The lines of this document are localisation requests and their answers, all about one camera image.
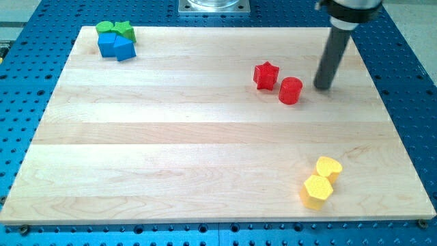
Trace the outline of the black robot arm end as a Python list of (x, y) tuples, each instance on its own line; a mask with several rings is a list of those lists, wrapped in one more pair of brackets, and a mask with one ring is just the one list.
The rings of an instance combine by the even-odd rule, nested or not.
[(382, 2), (383, 0), (318, 0), (315, 10), (326, 8), (333, 27), (353, 31), (358, 25), (377, 18)]

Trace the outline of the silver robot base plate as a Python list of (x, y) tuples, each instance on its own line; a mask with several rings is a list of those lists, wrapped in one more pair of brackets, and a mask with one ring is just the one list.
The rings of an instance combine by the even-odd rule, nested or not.
[(249, 0), (179, 0), (178, 12), (183, 14), (250, 13)]

